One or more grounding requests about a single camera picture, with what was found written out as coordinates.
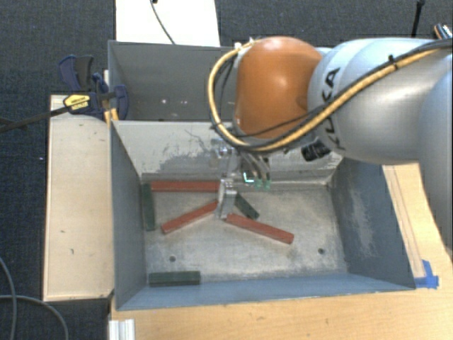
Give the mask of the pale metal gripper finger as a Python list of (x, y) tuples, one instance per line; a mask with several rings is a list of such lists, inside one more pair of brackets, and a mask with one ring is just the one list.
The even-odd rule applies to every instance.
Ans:
[(237, 191), (234, 189), (227, 189), (224, 197), (224, 217), (233, 213), (235, 202), (237, 197)]
[(219, 191), (217, 195), (218, 204), (216, 209), (216, 216), (219, 219), (223, 219), (226, 215), (228, 185), (229, 183), (226, 179), (221, 179), (219, 182)]

